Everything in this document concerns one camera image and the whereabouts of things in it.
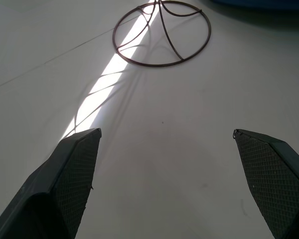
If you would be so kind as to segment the blue object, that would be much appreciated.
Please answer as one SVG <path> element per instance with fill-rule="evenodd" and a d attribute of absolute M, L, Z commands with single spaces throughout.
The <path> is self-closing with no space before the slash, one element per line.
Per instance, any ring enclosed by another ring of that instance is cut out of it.
<path fill-rule="evenodd" d="M 296 10 L 299 11 L 299 0 L 211 0 L 212 2 L 269 10 Z"/>

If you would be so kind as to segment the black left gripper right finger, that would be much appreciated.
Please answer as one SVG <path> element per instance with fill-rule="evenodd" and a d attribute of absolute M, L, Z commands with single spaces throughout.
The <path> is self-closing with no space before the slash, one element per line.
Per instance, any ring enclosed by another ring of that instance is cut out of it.
<path fill-rule="evenodd" d="M 280 139 L 233 132 L 249 190 L 275 239 L 299 239 L 299 155 Z"/>

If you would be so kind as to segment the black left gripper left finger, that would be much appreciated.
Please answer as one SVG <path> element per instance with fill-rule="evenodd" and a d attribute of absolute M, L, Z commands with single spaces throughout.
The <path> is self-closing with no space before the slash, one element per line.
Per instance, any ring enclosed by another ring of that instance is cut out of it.
<path fill-rule="evenodd" d="M 75 239 L 90 191 L 102 132 L 62 139 L 0 216 L 0 239 Z"/>

